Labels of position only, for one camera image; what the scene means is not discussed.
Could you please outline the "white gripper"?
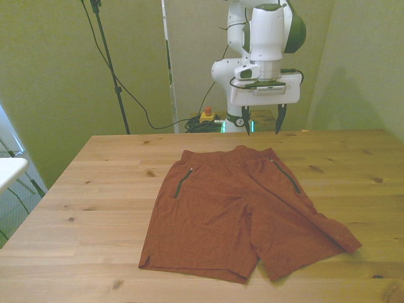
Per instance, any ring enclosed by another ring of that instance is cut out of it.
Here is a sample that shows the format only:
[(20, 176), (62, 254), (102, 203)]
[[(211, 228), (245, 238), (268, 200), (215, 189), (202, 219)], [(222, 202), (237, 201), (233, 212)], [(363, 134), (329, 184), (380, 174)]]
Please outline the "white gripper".
[(230, 103), (242, 107), (242, 119), (246, 133), (250, 135), (251, 112), (249, 106), (278, 104), (278, 117), (275, 133), (282, 128), (287, 104), (297, 103), (300, 99), (300, 73), (282, 74), (276, 83), (259, 84), (254, 80), (232, 80), (230, 84)]

